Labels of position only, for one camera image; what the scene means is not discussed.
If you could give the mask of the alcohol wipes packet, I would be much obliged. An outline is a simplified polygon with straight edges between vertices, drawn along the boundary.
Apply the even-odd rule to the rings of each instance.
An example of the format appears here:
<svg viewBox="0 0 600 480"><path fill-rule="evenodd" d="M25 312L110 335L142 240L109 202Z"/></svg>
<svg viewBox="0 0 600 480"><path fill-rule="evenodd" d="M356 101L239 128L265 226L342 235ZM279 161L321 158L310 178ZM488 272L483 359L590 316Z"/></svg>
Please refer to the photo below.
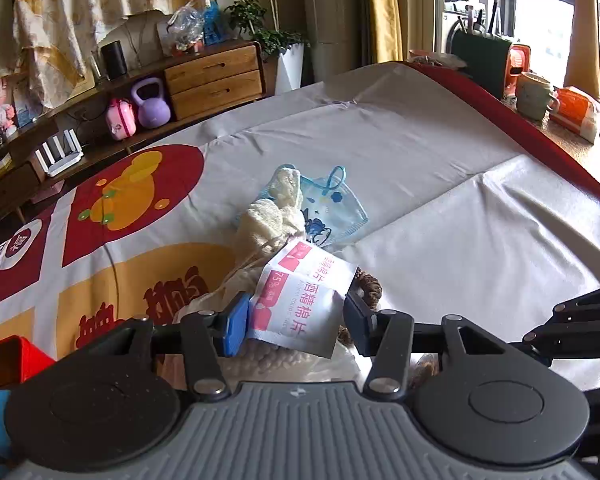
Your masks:
<svg viewBox="0 0 600 480"><path fill-rule="evenodd" d="M356 265L301 237L263 268L250 300L248 337L329 359Z"/></svg>

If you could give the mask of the cream knitted cloth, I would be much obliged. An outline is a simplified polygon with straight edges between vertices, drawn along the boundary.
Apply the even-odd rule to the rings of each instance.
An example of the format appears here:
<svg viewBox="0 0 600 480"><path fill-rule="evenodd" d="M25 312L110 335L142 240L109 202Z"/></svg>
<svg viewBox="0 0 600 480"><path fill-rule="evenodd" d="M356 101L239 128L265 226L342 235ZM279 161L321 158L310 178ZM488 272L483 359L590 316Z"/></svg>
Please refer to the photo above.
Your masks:
<svg viewBox="0 0 600 480"><path fill-rule="evenodd" d="M306 235L300 210L303 195L298 169L280 167L268 196L252 202L240 217L234 240L236 264L221 286L222 299L253 294L265 265L290 241Z"/></svg>

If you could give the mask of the light blue face mask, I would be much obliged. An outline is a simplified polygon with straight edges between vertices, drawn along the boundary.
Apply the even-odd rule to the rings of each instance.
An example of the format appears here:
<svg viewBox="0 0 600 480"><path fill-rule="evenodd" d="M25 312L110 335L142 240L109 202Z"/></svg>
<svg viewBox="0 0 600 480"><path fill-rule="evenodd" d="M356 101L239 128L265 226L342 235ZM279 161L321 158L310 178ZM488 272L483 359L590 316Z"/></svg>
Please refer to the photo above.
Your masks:
<svg viewBox="0 0 600 480"><path fill-rule="evenodd" d="M300 174L299 206L306 240L326 247L342 243L368 222L368 215L346 183L347 171L335 166L327 177L312 179Z"/></svg>

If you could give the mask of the printed white tablecloth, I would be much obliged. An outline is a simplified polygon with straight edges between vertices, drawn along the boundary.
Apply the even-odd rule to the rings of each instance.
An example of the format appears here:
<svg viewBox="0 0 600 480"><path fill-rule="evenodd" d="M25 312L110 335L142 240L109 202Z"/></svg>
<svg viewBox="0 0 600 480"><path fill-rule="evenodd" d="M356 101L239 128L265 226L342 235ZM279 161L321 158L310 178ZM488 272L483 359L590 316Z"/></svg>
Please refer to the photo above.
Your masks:
<svg viewBox="0 0 600 480"><path fill-rule="evenodd" d="M600 204L476 94L374 65L118 160L0 245L0 340L60 359L133 316L218 310L293 232L377 278L382 308L522 336L600 287Z"/></svg>

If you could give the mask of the red storage box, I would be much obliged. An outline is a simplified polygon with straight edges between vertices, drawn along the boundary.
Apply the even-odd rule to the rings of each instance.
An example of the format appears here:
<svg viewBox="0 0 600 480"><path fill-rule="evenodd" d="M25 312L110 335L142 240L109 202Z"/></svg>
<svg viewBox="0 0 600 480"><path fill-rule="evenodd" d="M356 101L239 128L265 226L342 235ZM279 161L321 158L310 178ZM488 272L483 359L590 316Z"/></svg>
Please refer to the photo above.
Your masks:
<svg viewBox="0 0 600 480"><path fill-rule="evenodd" d="M18 386L53 365L55 360L21 336L0 340L0 389Z"/></svg>

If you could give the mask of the orange tissue pack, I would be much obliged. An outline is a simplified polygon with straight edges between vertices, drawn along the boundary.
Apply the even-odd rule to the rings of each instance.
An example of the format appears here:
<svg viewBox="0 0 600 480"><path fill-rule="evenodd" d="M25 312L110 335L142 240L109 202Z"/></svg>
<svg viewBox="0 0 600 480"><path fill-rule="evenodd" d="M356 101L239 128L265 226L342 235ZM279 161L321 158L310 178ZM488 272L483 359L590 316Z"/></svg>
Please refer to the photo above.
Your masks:
<svg viewBox="0 0 600 480"><path fill-rule="evenodd" d="M600 135L600 102L576 87L557 89L555 100L550 119L594 144Z"/></svg>

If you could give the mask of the pink toy case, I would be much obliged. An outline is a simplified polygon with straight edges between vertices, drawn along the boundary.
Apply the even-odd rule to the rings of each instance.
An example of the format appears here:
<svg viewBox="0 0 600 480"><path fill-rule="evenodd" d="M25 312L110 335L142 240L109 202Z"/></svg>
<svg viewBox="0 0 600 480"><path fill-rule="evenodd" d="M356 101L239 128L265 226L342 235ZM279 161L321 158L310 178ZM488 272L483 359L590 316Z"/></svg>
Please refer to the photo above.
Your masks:
<svg viewBox="0 0 600 480"><path fill-rule="evenodd" d="M106 123L114 140L122 141L134 136L136 123L131 103L113 98L106 113Z"/></svg>

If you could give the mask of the purple kettlebell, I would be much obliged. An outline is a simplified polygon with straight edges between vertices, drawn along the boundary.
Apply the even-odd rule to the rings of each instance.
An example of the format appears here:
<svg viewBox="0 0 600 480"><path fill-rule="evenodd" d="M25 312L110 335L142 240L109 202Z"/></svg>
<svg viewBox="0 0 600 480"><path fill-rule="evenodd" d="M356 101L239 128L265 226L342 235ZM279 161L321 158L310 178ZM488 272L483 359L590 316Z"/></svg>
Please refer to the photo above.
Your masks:
<svg viewBox="0 0 600 480"><path fill-rule="evenodd" d="M138 92L152 84L157 87L157 95L142 99ZM137 119L144 128L155 129L170 122L171 110L164 99L163 84L160 78L150 77L137 82L131 89L131 96L137 106Z"/></svg>

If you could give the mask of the green ceramic mug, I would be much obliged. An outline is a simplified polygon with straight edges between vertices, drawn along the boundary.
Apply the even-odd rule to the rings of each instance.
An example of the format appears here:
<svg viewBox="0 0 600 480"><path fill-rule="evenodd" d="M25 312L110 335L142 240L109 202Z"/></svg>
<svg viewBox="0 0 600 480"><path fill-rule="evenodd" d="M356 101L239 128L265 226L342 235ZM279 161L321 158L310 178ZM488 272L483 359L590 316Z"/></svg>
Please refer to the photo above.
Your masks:
<svg viewBox="0 0 600 480"><path fill-rule="evenodd" d="M534 73L522 72L518 76L515 96L517 112L534 122L542 122L559 107L552 84Z"/></svg>

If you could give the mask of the white wifi router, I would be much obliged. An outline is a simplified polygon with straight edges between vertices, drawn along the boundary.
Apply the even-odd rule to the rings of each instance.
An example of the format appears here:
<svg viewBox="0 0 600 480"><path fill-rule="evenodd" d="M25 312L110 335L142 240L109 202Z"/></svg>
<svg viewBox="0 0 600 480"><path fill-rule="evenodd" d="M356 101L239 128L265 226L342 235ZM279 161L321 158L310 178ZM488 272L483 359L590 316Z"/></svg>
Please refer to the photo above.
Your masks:
<svg viewBox="0 0 600 480"><path fill-rule="evenodd" d="M34 152L44 174L54 178L76 166L83 158L83 148L73 129L50 136Z"/></svg>

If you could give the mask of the wooden tv console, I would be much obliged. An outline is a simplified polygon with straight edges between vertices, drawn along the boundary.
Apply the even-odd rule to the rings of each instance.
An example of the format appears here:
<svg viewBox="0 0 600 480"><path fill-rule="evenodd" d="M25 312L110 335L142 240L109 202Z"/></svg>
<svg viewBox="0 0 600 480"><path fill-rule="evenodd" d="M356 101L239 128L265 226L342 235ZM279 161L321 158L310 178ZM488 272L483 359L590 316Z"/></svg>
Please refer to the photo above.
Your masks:
<svg viewBox="0 0 600 480"><path fill-rule="evenodd" d="M131 89L150 77L162 80L164 99L171 110L166 125L144 128L137 119ZM179 128L251 103L265 96L261 50L253 41L234 40L215 44L198 53L165 58L140 70L70 99L18 132L15 140L0 148L0 221L20 211L21 206L61 181L69 181L93 166ZM157 95L157 87L140 89L142 99ZM127 100L133 107L136 133L129 139L114 140L106 123L113 98ZM50 136L73 129L83 148L83 158L57 177L49 178L33 152Z"/></svg>

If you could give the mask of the dark green bag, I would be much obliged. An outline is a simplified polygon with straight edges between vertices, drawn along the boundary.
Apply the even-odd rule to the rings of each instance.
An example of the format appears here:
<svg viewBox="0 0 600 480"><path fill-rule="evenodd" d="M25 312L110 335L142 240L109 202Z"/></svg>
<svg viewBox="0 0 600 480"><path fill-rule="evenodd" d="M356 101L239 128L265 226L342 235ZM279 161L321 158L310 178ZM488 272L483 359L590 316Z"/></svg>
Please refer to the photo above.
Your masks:
<svg viewBox="0 0 600 480"><path fill-rule="evenodd" d="M451 53L466 63L465 73L499 100L504 98L506 65L512 43L498 37L468 34L459 30Z"/></svg>

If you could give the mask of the black cylinder speaker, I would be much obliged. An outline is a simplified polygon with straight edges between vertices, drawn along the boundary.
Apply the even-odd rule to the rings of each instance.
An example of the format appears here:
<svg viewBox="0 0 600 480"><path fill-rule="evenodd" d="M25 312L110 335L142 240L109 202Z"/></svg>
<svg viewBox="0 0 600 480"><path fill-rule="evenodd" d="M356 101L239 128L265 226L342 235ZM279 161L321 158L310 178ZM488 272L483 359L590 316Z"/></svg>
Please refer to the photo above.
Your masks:
<svg viewBox="0 0 600 480"><path fill-rule="evenodd" d="M128 74L128 66L126 66L122 44L119 40L104 44L100 48L100 57L104 62L109 80L116 80Z"/></svg>

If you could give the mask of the clear plastic bag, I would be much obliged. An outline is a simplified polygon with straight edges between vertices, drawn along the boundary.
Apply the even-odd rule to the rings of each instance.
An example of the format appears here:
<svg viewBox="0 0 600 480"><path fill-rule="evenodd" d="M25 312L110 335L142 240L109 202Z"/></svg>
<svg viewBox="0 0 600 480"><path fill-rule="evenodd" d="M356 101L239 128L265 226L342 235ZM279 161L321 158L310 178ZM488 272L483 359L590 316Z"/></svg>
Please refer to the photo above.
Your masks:
<svg viewBox="0 0 600 480"><path fill-rule="evenodd" d="M174 55L196 49L204 40L204 14L190 4L181 6L166 23L166 33Z"/></svg>

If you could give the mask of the yellow curtain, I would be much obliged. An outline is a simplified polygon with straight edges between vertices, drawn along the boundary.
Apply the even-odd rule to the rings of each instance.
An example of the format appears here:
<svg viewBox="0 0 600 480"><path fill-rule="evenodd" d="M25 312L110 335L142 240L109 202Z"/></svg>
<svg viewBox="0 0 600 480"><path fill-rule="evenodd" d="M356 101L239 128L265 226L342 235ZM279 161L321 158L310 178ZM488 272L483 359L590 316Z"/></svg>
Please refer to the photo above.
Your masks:
<svg viewBox="0 0 600 480"><path fill-rule="evenodd" d="M434 50L436 1L362 0L362 63L405 61L415 51Z"/></svg>

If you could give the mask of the patterned hanging cloth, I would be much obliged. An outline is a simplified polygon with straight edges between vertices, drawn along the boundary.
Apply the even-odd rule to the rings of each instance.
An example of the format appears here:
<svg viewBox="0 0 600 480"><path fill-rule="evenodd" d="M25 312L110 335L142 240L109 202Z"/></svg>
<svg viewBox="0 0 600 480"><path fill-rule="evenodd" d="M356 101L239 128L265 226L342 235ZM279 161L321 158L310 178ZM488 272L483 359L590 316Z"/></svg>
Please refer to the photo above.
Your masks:
<svg viewBox="0 0 600 480"><path fill-rule="evenodd" d="M133 15L169 15L204 0L15 0L17 67L28 74L29 90L46 110L64 104L86 77L97 45Z"/></svg>

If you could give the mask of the potted green plant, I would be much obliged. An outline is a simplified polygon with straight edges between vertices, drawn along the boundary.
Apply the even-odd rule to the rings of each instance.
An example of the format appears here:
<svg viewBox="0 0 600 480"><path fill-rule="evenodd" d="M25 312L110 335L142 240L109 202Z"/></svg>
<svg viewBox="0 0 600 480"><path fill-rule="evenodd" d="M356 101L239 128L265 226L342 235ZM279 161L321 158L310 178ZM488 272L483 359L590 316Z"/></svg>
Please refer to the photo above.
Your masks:
<svg viewBox="0 0 600 480"><path fill-rule="evenodd" d="M306 38L301 32L282 29L278 0L235 0L223 11L228 26L240 39L255 41L268 70L275 70L268 92L282 94L301 87Z"/></svg>

